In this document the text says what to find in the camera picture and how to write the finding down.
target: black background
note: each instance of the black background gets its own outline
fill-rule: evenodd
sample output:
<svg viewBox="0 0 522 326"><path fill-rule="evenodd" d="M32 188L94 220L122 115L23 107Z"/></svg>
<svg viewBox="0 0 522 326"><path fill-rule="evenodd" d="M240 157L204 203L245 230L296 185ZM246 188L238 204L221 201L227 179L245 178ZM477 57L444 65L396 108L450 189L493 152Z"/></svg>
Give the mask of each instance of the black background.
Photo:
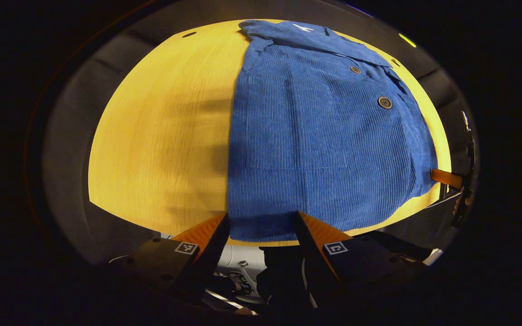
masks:
<svg viewBox="0 0 522 326"><path fill-rule="evenodd" d="M48 232L53 225L33 216L25 190L24 139L38 95L74 50L140 4L0 2L0 321L211 322L205 312L118 283L54 246L46 240L55 235ZM376 319L522 320L522 2L354 6L403 31L450 73L470 104L481 149L480 187L467 225L428 275L404 297L388 298ZM357 311L340 308L334 316L368 317Z"/></svg>

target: wooden table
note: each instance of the wooden table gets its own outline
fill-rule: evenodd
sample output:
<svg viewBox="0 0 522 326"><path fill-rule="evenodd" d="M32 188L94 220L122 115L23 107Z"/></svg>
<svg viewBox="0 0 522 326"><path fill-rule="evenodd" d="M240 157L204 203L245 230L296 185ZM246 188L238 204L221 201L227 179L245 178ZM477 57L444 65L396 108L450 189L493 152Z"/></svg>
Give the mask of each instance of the wooden table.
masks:
<svg viewBox="0 0 522 326"><path fill-rule="evenodd" d="M240 21L173 35L126 76L106 105L93 139L88 171L93 204L170 235L227 209L232 101L249 45L247 36L240 33ZM388 62L394 59L400 63L364 44ZM451 171L446 134L436 109L408 70L402 64L393 66L412 91L430 128L439 169ZM440 185L435 184L427 194L410 199L383 223L346 233L358 235L400 221L435 202L439 192ZM297 243L229 239L227 244Z"/></svg>

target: white logo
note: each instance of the white logo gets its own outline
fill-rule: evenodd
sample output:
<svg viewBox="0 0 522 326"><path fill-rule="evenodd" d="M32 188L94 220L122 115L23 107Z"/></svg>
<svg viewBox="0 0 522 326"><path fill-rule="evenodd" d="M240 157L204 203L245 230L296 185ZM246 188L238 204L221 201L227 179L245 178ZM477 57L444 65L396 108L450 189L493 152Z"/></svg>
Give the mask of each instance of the white logo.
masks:
<svg viewBox="0 0 522 326"><path fill-rule="evenodd" d="M297 24L294 24L294 26L299 27L299 29L306 31L306 32L313 31L313 29L309 29L307 27L301 27L300 25L297 25Z"/></svg>
<svg viewBox="0 0 522 326"><path fill-rule="evenodd" d="M348 251L342 243L325 244L325 249L328 250L329 254L341 254L342 252Z"/></svg>
<svg viewBox="0 0 522 326"><path fill-rule="evenodd" d="M198 248L197 244L192 243L180 243L178 247L174 251L180 252L181 254L193 254L193 252Z"/></svg>

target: jacket pocket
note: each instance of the jacket pocket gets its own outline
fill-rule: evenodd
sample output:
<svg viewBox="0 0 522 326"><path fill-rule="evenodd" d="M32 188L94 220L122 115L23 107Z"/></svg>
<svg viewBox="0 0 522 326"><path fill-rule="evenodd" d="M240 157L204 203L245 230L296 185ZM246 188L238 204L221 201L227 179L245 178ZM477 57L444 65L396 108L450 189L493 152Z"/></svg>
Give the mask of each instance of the jacket pocket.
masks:
<svg viewBox="0 0 522 326"><path fill-rule="evenodd" d="M247 83L247 168L346 166L339 115L327 85L257 76Z"/></svg>

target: jacket button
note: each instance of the jacket button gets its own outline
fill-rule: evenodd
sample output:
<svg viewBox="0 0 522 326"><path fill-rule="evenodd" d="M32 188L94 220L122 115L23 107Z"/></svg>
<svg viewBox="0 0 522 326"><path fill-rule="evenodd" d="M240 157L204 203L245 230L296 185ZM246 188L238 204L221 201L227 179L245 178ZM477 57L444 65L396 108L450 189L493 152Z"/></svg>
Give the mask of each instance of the jacket button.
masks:
<svg viewBox="0 0 522 326"><path fill-rule="evenodd" d="M380 97L377 100L377 103L384 109L389 109L392 107L392 102L387 97Z"/></svg>

